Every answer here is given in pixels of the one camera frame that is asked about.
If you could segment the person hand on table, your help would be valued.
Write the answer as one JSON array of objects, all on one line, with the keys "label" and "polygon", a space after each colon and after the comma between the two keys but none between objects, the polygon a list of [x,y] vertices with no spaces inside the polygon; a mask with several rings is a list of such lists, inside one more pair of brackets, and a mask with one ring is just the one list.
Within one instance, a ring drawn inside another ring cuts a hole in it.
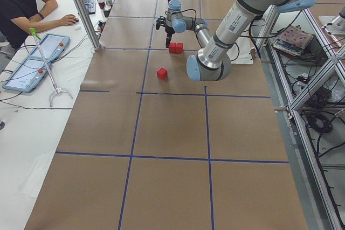
[{"label": "person hand on table", "polygon": [[79,22],[79,18],[73,14],[68,14],[59,20],[60,26],[69,26]]}]

